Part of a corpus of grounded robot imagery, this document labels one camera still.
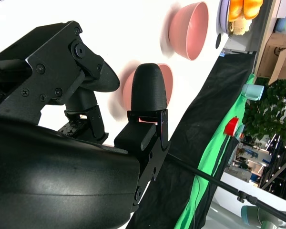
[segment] pink bowl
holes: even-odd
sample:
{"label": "pink bowl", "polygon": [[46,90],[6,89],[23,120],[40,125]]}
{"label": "pink bowl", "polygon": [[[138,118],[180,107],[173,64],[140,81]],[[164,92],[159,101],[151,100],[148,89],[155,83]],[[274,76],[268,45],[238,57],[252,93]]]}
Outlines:
{"label": "pink bowl", "polygon": [[[166,92],[166,102],[169,104],[171,96],[172,96],[172,91],[173,91],[173,74],[172,70],[167,64],[164,63],[159,63],[159,68],[162,72],[163,79],[164,79],[164,85],[165,85],[165,92]],[[131,109],[131,97],[132,97],[132,87],[133,87],[133,77],[134,77],[134,72],[133,71],[129,77],[127,78],[124,88],[123,88],[123,102],[124,102],[124,108],[126,110]]]}
{"label": "pink bowl", "polygon": [[209,12],[205,2],[181,8],[174,16],[169,29],[169,40],[176,53],[195,60],[205,42]]}

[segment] bread roll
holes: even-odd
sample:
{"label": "bread roll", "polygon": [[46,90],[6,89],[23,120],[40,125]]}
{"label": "bread roll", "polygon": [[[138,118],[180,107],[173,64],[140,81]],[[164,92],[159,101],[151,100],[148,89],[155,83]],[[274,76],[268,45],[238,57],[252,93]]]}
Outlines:
{"label": "bread roll", "polygon": [[244,16],[247,20],[252,20],[257,17],[259,10],[263,4],[263,0],[245,0],[244,1]]}
{"label": "bread roll", "polygon": [[229,21],[233,22],[243,13],[244,0],[231,0],[229,9]]}

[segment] black cloth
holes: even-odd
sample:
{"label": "black cloth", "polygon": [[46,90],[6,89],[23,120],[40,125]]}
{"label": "black cloth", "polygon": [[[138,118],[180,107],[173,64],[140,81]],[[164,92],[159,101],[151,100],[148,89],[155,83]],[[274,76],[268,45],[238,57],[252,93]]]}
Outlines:
{"label": "black cloth", "polygon": [[[172,138],[170,153],[198,167],[206,146],[241,93],[255,56],[233,54],[219,57],[197,97],[190,104]],[[224,171],[222,160],[217,170]],[[165,160],[156,181],[151,181],[139,209],[127,229],[172,229],[190,197],[194,174]],[[202,226],[216,188],[205,192],[204,208],[195,213],[195,228]]]}

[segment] bread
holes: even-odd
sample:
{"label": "bread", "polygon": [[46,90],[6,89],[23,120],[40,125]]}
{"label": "bread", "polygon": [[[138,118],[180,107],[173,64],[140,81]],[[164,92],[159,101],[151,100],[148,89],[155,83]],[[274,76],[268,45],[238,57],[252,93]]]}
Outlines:
{"label": "bread", "polygon": [[229,21],[233,22],[243,13],[244,0],[231,0],[229,9]]}
{"label": "bread", "polygon": [[244,0],[244,16],[247,20],[257,17],[263,0]]}
{"label": "bread", "polygon": [[244,35],[245,32],[249,31],[251,23],[252,20],[246,20],[243,16],[241,16],[240,18],[238,18],[236,21],[233,22],[234,24],[233,34]]}

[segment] black plastic casing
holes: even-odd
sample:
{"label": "black plastic casing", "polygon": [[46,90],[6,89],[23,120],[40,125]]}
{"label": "black plastic casing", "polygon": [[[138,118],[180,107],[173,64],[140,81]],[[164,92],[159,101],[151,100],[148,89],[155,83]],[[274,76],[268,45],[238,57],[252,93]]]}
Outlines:
{"label": "black plastic casing", "polygon": [[130,218],[140,165],[127,151],[0,121],[0,229],[111,229]]}

